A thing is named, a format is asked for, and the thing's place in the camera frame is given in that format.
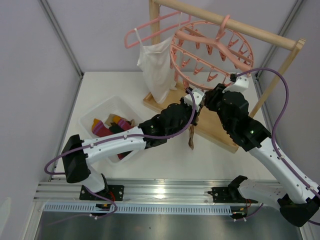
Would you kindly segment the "pink round clip hanger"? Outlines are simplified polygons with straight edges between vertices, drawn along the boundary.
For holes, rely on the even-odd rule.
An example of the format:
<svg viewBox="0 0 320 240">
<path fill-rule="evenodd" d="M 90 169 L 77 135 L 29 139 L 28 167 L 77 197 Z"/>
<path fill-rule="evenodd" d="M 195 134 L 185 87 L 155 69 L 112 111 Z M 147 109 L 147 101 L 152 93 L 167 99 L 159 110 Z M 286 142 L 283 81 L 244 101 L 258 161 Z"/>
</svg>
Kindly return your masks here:
<svg viewBox="0 0 320 240">
<path fill-rule="evenodd" d="M 169 50 L 175 82 L 208 91 L 217 84 L 232 85 L 231 74 L 253 68 L 252 48 L 241 33 L 226 27 L 229 19 L 220 25 L 193 21 L 175 32 Z"/>
</svg>

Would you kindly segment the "white plastic basket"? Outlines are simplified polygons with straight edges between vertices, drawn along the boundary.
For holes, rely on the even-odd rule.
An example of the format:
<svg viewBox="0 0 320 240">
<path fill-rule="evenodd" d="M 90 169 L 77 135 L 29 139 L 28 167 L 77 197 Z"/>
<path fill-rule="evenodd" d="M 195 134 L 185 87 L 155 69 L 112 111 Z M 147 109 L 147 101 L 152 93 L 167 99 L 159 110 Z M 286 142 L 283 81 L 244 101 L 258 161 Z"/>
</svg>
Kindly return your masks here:
<svg viewBox="0 0 320 240">
<path fill-rule="evenodd" d="M 106 137 L 127 129 L 120 121 L 122 118 L 132 128 L 143 122 L 138 112 L 120 96 L 112 96 L 91 107 L 78 123 L 90 139 Z"/>
</svg>

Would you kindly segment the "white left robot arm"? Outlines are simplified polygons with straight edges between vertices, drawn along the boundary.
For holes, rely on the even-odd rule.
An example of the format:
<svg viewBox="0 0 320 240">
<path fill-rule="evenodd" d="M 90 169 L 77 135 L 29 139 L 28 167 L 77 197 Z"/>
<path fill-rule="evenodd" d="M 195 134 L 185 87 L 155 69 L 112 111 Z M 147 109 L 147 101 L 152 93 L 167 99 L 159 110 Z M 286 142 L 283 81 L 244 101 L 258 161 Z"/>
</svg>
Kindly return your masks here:
<svg viewBox="0 0 320 240">
<path fill-rule="evenodd" d="M 106 178 L 92 168 L 93 163 L 167 143 L 196 121 L 200 109 L 199 103 L 172 103 L 151 119 L 120 133 L 87 140 L 78 134 L 71 136 L 61 154 L 67 183 L 81 184 L 93 193 L 107 190 Z"/>
</svg>

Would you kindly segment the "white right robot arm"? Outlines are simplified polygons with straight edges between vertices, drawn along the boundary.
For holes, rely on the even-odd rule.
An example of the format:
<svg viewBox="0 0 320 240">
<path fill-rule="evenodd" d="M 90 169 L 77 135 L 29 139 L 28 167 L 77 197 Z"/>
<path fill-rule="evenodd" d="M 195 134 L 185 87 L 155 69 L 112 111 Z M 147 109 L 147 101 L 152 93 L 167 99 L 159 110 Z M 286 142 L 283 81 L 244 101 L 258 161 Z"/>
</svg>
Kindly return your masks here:
<svg viewBox="0 0 320 240">
<path fill-rule="evenodd" d="M 320 209 L 320 186 L 288 158 L 263 124 L 249 117 L 244 95 L 227 91 L 220 83 L 205 93 L 204 105 L 217 113 L 233 142 L 261 162 L 282 186 L 270 187 L 239 175 L 228 185 L 231 195 L 266 204 L 296 227 L 307 223 Z"/>
</svg>

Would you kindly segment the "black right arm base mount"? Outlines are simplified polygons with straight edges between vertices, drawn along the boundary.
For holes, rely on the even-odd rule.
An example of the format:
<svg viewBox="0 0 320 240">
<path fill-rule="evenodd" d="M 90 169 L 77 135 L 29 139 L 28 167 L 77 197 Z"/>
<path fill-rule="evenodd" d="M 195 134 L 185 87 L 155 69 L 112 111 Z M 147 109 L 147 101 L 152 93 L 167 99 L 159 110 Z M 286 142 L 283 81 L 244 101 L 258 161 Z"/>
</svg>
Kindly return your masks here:
<svg viewBox="0 0 320 240">
<path fill-rule="evenodd" d="M 240 203 L 241 198 L 231 187 L 212 187 L 207 194 L 212 196 L 214 203 Z"/>
</svg>

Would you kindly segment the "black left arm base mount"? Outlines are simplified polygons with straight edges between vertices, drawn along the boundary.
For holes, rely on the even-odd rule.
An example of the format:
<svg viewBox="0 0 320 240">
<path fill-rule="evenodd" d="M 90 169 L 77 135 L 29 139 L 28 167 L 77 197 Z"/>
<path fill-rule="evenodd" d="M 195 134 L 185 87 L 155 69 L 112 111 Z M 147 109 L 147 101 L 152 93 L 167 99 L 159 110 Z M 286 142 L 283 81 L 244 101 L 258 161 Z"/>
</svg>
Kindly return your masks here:
<svg viewBox="0 0 320 240">
<path fill-rule="evenodd" d="M 125 186 L 124 185 L 108 185 L 108 190 L 102 190 L 96 195 L 104 197 L 112 201 L 122 201 L 124 196 Z M 97 197 L 91 193 L 82 185 L 79 194 L 79 199 L 82 201 L 98 201 L 102 198 Z"/>
</svg>

